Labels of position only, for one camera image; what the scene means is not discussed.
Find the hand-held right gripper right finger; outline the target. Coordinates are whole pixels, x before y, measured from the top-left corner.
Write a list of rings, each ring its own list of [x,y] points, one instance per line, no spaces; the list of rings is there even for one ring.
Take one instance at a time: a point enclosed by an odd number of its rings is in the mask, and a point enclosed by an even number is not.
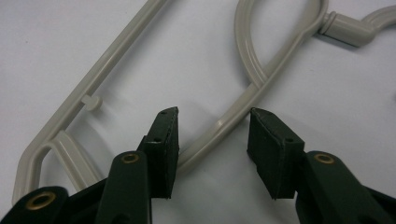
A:
[[[296,200],[301,224],[396,224],[396,199],[363,186],[336,156],[305,152],[267,110],[250,110],[247,154],[272,199]]]

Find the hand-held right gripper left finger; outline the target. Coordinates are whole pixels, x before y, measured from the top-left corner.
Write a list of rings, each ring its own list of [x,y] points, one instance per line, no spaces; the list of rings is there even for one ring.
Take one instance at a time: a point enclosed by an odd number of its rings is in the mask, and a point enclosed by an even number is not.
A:
[[[114,158],[94,224],[151,224],[151,200],[172,195],[178,152],[174,106],[157,114],[137,150]]]

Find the grey plastic clothes hanger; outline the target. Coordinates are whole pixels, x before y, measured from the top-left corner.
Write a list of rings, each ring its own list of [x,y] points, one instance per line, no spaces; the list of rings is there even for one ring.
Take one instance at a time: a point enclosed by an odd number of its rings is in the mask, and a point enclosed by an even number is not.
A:
[[[100,180],[96,169],[65,129],[81,109],[93,111],[101,106],[102,99],[94,92],[165,1],[148,0],[142,6],[23,151],[17,168],[12,202],[16,203],[38,188],[42,161],[51,150],[56,153],[76,190],[86,189]],[[180,174],[192,169],[234,129],[264,95],[295,50],[313,34],[319,33],[354,47],[362,47],[371,43],[380,31],[396,24],[396,5],[380,8],[361,20],[355,20],[336,12],[329,13],[329,0],[311,0],[291,37],[276,56],[262,66],[250,36],[250,13],[254,3],[255,0],[239,0],[234,16],[236,46],[251,84],[214,126],[181,153],[177,164]]]

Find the white table mat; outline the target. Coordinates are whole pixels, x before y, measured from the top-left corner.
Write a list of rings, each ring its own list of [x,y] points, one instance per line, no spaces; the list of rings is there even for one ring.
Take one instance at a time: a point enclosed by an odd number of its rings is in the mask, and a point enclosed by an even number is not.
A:
[[[0,0],[0,218],[22,152],[146,0]],[[157,113],[179,110],[188,147],[248,87],[234,42],[238,0],[168,0],[98,89],[102,106],[69,126],[102,173],[135,149]],[[304,42],[260,99],[305,142],[359,181],[396,198],[396,26],[362,48],[323,35]],[[298,224],[273,200],[240,123],[168,200],[154,224]]]

